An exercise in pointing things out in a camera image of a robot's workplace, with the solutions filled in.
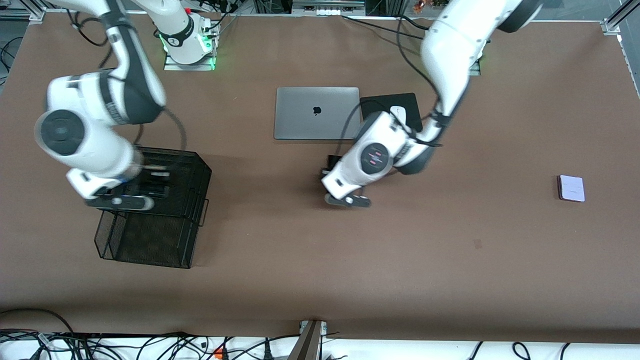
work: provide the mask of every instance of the wire basket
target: wire basket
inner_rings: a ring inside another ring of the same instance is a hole
[[[95,233],[102,259],[190,268],[209,206],[211,169],[195,152],[140,147],[147,163],[173,166],[168,195],[148,211],[104,210]]]

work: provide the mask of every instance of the mouse pad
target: mouse pad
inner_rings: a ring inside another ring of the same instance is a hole
[[[361,97],[360,104],[363,119],[366,119],[367,115],[372,112],[389,112],[391,111],[391,106],[402,106],[406,110],[406,124],[410,128],[416,130],[416,132],[422,131],[422,122],[420,121],[420,109],[418,109],[418,101],[415,99],[415,94],[412,92],[407,94]]]

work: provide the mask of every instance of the gray floor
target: gray floor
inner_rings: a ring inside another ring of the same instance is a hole
[[[602,20],[617,9],[620,4],[620,0],[545,0],[544,7],[536,19],[560,21]],[[437,11],[426,9],[423,15],[425,14],[437,16]],[[26,26],[26,22],[0,21],[0,47],[4,46],[7,41],[22,36]],[[624,53],[627,56],[630,75],[635,80],[635,84],[638,85],[640,84],[640,76],[638,75],[640,72],[640,8],[621,24],[620,39]],[[12,43],[9,52],[15,54],[18,46],[19,42]],[[5,54],[4,59],[10,66],[11,57]],[[0,84],[3,83],[2,77],[5,75],[6,69],[0,64]],[[0,94],[2,94],[3,87],[0,85]]]

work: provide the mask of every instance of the silver laptop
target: silver laptop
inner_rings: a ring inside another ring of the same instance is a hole
[[[344,139],[353,139],[360,127],[360,91],[358,88],[278,88],[277,140],[338,140],[347,122]]]

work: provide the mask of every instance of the white card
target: white card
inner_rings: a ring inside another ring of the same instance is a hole
[[[560,199],[584,202],[584,185],[581,177],[560,175],[558,186]]]

